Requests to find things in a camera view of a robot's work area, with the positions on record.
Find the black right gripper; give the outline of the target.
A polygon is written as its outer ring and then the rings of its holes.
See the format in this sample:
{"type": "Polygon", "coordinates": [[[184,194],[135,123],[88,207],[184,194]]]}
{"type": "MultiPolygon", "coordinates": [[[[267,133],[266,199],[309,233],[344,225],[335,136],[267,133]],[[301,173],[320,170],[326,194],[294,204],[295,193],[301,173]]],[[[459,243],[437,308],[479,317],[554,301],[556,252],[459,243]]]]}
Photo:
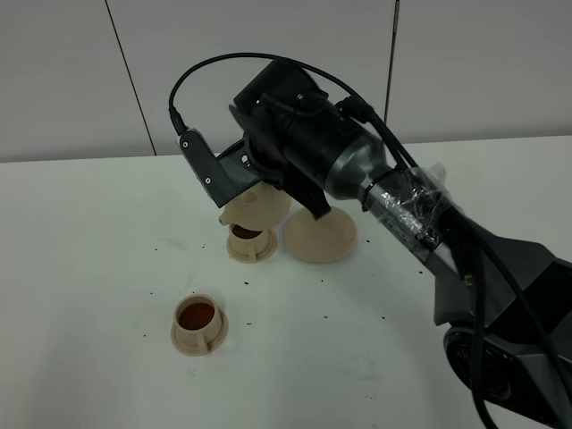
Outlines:
{"type": "Polygon", "coordinates": [[[358,139],[315,81],[291,61],[273,60],[234,98],[231,115],[248,136],[248,154],[265,181],[315,220],[331,212],[324,191],[355,197],[355,173],[343,173],[343,152],[358,139]]]}

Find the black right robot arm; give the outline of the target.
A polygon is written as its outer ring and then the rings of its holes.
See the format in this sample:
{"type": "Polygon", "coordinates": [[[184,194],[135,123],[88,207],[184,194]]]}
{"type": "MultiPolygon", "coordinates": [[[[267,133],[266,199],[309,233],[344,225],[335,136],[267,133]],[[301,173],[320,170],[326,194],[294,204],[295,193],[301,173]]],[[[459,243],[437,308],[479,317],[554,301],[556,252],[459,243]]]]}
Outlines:
{"type": "Polygon", "coordinates": [[[489,404],[570,427],[570,263],[472,221],[372,106],[354,90],[331,102],[316,74],[272,56],[234,98],[247,168],[318,218],[327,197],[355,199],[433,274],[433,320],[486,427],[489,404]]]}

